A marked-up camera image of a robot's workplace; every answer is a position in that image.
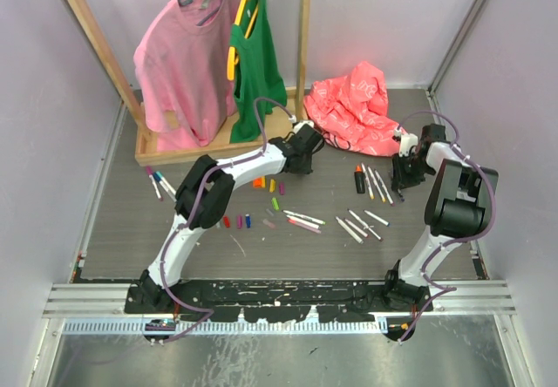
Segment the pink pen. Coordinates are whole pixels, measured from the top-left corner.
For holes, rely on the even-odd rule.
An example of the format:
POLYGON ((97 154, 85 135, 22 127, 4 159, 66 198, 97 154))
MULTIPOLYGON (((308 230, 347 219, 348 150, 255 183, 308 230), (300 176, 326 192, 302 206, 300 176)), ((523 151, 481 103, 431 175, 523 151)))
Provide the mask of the pink pen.
POLYGON ((288 219, 288 223, 290 223, 294 226, 303 228, 305 230, 308 230, 308 231, 310 231, 312 233, 315 233, 315 234, 321 234, 322 233, 322 231, 319 229, 318 226, 306 224, 305 222, 297 221, 297 220, 294 220, 294 219, 288 219))

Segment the green marker cap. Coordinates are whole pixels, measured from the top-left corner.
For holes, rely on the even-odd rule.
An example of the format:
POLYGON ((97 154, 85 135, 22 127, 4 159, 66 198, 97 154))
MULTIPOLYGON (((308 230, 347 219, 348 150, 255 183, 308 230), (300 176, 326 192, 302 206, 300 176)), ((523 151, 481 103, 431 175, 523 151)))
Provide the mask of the green marker cap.
POLYGON ((280 207, 279 207, 279 203, 278 203, 277 198, 272 197, 271 202, 272 202, 272 206, 273 206, 274 210, 279 211, 280 207))

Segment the grey capped white marker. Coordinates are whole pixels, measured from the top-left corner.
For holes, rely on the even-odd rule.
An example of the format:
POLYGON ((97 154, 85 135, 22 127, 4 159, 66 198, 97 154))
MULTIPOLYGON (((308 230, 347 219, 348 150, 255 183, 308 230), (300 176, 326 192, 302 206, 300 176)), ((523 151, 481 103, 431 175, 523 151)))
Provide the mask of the grey capped white marker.
POLYGON ((293 216, 293 215, 287 215, 287 219, 290 222, 296 223, 297 225, 300 225, 301 227, 305 227, 305 228, 312 228, 316 231, 319 230, 319 224, 314 223, 312 221, 306 221, 305 219, 293 216))

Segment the yellow capped white pen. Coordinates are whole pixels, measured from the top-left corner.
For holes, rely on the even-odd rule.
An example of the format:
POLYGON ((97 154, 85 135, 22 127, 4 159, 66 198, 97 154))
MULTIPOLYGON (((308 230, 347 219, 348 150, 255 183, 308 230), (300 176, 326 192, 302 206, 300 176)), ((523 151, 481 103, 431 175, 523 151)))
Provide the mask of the yellow capped white pen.
POLYGON ((363 173, 364 173, 364 182, 365 182, 365 185, 366 185, 366 188, 367 188, 367 192, 368 192, 369 197, 371 198, 371 200, 374 200, 375 199, 375 194, 374 194, 373 189, 372 189, 371 180, 370 180, 370 176, 368 174, 366 165, 364 163, 361 163, 361 167, 362 167, 363 173))

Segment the yellow capped marker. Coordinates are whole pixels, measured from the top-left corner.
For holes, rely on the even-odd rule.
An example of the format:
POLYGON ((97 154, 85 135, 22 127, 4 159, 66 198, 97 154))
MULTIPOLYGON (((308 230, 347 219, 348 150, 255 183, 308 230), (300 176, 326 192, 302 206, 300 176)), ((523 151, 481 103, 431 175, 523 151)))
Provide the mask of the yellow capped marker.
POLYGON ((377 177, 377 175, 375 174, 374 170, 373 170, 370 166, 368 166, 368 172, 369 172, 369 174, 370 174, 370 176, 371 176, 371 180, 372 180, 372 182, 373 182, 373 185, 375 186, 375 188, 376 188, 377 191, 378 191, 378 195, 379 195, 381 201, 382 201, 383 203, 386 203, 386 198, 385 198, 385 196, 384 196, 384 192, 383 192, 383 190, 382 190, 382 187, 380 186, 378 177, 377 177))

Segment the black highlighter body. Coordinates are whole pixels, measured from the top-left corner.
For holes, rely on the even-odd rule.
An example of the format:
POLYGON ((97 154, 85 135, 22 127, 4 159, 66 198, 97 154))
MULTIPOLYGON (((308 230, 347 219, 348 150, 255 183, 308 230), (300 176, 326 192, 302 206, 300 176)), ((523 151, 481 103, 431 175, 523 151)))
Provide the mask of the black highlighter body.
POLYGON ((360 165, 356 166, 356 170, 354 172, 354 180, 356 191, 358 194, 365 194, 366 193, 366 186, 365 186, 365 177, 364 171, 360 165))

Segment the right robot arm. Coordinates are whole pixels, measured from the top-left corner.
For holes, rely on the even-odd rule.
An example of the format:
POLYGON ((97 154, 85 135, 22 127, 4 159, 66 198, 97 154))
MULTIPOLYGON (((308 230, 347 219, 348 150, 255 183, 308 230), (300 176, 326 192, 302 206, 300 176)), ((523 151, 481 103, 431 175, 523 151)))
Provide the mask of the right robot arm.
POLYGON ((429 278, 457 247, 479 239, 493 225, 499 173, 463 154, 446 128, 430 124, 417 136, 394 131, 398 153, 391 158, 391 190, 397 193, 434 177, 424 211, 425 230, 411 252, 398 260, 384 279, 386 308, 400 312, 427 302, 429 278))

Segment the red capped marker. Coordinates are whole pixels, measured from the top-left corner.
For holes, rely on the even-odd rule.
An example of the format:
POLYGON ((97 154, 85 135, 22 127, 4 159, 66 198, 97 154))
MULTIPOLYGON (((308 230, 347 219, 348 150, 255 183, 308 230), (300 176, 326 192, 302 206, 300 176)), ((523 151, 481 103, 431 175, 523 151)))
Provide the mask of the red capped marker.
POLYGON ((353 221, 345 218, 346 223, 360 236, 362 236, 363 238, 368 238, 368 234, 361 228, 358 227, 357 224, 355 224, 353 221))

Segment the clear pink pen cap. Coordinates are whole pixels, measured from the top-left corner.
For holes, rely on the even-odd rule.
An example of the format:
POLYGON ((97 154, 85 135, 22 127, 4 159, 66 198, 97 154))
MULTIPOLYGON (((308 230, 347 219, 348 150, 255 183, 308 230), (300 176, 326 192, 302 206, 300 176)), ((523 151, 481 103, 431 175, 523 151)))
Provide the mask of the clear pink pen cap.
POLYGON ((273 229, 276 228, 276 225, 275 225, 273 222, 271 222, 271 221, 269 221, 269 220, 267 220, 267 219, 263 219, 263 220, 262 220, 262 223, 263 223, 265 226, 269 227, 269 228, 273 228, 273 229))

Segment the green capped marker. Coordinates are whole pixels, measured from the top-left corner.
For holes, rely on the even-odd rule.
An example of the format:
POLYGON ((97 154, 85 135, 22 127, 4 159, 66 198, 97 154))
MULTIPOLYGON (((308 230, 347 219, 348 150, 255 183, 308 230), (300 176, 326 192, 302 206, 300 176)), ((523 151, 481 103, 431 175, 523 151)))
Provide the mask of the green capped marker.
POLYGON ((308 221, 308 222, 313 222, 317 225, 326 224, 326 221, 323 221, 323 220, 315 218, 315 217, 308 216, 306 214, 300 214, 300 213, 296 213, 296 212, 293 212, 293 211, 290 211, 290 210, 284 210, 284 209, 282 210, 282 212, 285 213, 286 215, 293 216, 293 217, 296 217, 296 218, 299 218, 299 219, 302 219, 302 220, 305 220, 305 221, 308 221))

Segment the brown marker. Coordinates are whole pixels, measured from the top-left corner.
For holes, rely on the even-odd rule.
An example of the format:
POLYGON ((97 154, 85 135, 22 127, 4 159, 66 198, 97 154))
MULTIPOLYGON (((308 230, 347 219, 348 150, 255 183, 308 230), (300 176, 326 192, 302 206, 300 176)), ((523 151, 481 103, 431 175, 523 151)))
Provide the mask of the brown marker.
POLYGON ((369 225, 366 221, 364 221, 360 216, 358 216, 354 211, 351 209, 348 210, 349 214, 359 222, 359 224, 363 227, 364 230, 368 231, 372 234, 376 239, 379 241, 383 241, 384 239, 373 229, 373 226, 369 225))

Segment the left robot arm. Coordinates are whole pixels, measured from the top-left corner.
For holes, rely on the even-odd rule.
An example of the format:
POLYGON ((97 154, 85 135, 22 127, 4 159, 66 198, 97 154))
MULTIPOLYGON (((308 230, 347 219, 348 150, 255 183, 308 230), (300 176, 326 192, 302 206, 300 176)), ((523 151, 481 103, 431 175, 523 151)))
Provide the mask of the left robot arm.
POLYGON ((277 137, 251 152, 215 160, 197 159, 175 194, 174 221, 152 264, 143 271, 131 296, 153 313, 167 313, 178 300, 171 287, 201 236, 225 215, 234 190, 267 175, 309 174, 312 157, 324 143, 309 120, 295 124, 285 138, 277 137))

